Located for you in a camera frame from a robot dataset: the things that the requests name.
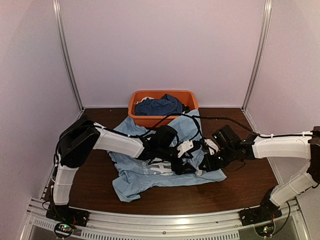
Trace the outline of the painted round brooch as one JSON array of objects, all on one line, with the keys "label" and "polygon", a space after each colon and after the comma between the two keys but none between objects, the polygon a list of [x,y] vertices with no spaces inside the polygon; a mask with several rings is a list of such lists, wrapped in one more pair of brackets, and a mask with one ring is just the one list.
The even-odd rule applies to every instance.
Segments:
[{"label": "painted round brooch", "polygon": [[196,172],[195,172],[195,174],[196,174],[198,177],[202,176],[203,173],[204,173],[204,171],[203,171],[203,170],[200,170],[200,169],[196,170]]}]

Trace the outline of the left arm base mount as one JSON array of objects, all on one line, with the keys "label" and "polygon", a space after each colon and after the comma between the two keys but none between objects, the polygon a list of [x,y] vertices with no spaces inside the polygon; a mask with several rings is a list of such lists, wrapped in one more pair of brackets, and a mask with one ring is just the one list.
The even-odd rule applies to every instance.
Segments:
[{"label": "left arm base mount", "polygon": [[87,210],[72,208],[69,204],[58,205],[50,198],[42,203],[46,218],[71,226],[86,227],[90,213]]}]

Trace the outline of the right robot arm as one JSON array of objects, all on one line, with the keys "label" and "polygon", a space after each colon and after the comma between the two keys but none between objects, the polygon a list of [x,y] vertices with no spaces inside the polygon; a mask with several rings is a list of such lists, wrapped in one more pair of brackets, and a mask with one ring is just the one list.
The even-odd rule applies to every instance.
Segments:
[{"label": "right robot arm", "polygon": [[228,166],[233,161],[263,158],[298,158],[309,163],[294,174],[287,182],[279,184],[264,196],[256,210],[259,220],[268,220],[282,204],[320,184],[320,128],[312,131],[284,134],[249,134],[245,139],[229,125],[213,133],[217,149],[206,154],[199,169],[212,172]]}]

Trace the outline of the light blue printed t-shirt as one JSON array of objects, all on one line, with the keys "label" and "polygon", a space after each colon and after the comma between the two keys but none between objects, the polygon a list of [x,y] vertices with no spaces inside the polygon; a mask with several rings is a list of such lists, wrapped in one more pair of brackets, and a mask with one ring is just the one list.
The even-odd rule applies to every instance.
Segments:
[{"label": "light blue printed t-shirt", "polygon": [[[186,116],[179,116],[168,125],[177,131],[179,142],[191,140],[198,131],[195,122]],[[129,116],[115,130],[129,135],[142,135],[147,132],[145,127],[136,125]],[[177,175],[171,170],[169,162],[148,164],[148,161],[141,161],[116,152],[109,151],[108,155],[118,171],[118,177],[112,181],[113,189],[119,200],[127,203],[140,199],[139,193],[152,187],[193,186],[222,182],[227,178],[222,170],[204,171],[200,177],[196,173]],[[199,170],[204,155],[205,152],[198,149],[192,152],[192,159],[183,159],[183,161],[191,163],[196,170]]]}]

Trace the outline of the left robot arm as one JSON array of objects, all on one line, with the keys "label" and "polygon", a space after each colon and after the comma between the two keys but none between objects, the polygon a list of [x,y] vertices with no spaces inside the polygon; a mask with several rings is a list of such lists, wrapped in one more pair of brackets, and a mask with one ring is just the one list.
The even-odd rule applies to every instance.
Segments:
[{"label": "left robot arm", "polygon": [[49,209],[61,222],[72,218],[69,207],[70,190],[77,170],[85,163],[92,150],[104,150],[155,164],[169,162],[177,175],[195,173],[196,169],[183,159],[194,147],[192,141],[177,143],[178,132],[164,125],[154,133],[129,135],[109,129],[91,120],[79,120],[59,137],[53,155],[53,186],[50,190]]}]

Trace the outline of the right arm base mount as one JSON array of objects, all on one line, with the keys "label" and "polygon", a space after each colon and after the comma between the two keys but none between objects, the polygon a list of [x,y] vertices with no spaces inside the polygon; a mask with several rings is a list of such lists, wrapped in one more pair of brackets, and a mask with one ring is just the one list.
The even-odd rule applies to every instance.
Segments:
[{"label": "right arm base mount", "polygon": [[243,226],[255,225],[262,222],[271,221],[274,218],[282,216],[281,210],[276,207],[257,206],[253,208],[245,208],[238,212]]}]

